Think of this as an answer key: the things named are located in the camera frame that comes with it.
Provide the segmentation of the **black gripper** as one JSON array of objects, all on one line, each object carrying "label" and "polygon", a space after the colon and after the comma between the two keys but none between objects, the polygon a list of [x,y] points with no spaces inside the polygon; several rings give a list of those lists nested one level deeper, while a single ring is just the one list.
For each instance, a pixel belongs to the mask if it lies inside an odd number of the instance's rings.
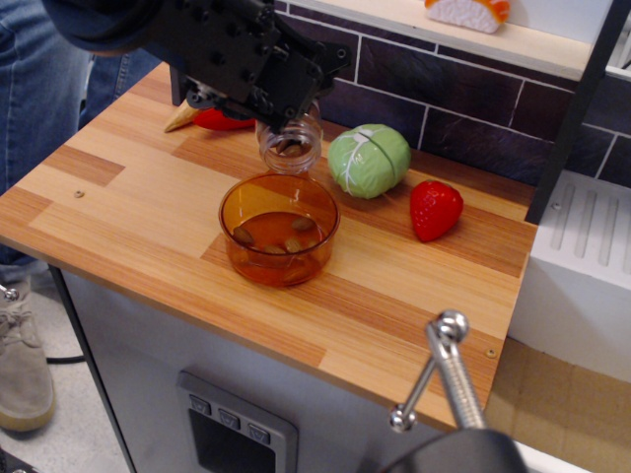
[{"label": "black gripper", "polygon": [[147,49],[188,81],[184,102],[274,131],[306,113],[351,63],[348,46],[293,30],[270,1],[161,1]]}]

